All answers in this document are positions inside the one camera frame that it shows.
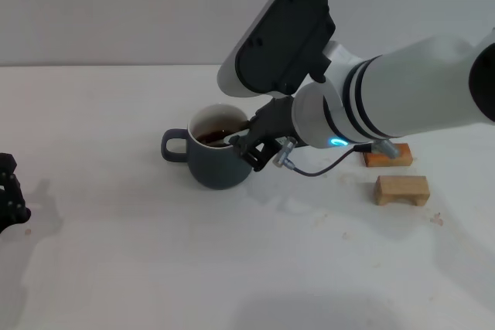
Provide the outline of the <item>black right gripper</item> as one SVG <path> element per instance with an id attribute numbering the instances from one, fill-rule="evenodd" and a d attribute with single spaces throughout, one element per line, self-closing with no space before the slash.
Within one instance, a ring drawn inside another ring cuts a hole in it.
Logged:
<path id="1" fill-rule="evenodd" d="M 236 155 L 252 167 L 255 172 L 261 171 L 279 152 L 279 138 L 294 138 L 297 145 L 306 143 L 298 135 L 292 122 L 292 106 L 294 98 L 273 98 L 256 110 L 249 120 L 247 136 L 235 135 L 231 139 Z"/>

